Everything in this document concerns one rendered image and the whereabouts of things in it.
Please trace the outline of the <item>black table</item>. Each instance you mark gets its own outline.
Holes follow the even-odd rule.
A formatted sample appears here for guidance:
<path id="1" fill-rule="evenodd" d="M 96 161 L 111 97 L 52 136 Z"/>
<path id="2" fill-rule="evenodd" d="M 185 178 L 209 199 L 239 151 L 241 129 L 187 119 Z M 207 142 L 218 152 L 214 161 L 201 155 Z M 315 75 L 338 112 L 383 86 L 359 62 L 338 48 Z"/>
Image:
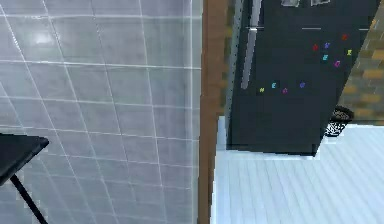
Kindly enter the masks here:
<path id="1" fill-rule="evenodd" d="M 10 180 L 40 224 L 48 224 L 16 173 L 49 145 L 41 136 L 0 133 L 0 186 Z"/>

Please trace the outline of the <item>black fridge with coloured magnets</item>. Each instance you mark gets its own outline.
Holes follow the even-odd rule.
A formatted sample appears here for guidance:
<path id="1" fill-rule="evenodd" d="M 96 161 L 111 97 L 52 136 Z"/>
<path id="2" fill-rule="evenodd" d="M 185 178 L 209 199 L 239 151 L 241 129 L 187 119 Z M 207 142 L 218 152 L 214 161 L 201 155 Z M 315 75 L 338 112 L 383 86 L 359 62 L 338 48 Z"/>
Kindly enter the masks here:
<path id="1" fill-rule="evenodd" d="M 229 150 L 316 155 L 382 0 L 262 0 L 241 88 L 251 0 L 236 7 L 228 77 Z"/>

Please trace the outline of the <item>black mesh waste bin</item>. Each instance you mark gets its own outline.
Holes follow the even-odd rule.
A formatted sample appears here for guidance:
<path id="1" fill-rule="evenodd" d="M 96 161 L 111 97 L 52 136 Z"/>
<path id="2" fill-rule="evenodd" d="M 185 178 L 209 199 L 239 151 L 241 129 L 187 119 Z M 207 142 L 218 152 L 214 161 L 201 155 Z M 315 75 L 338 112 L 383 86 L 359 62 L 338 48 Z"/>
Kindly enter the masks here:
<path id="1" fill-rule="evenodd" d="M 327 137 L 338 137 L 353 119 L 354 112 L 352 110 L 337 105 L 332 113 L 324 135 Z"/>

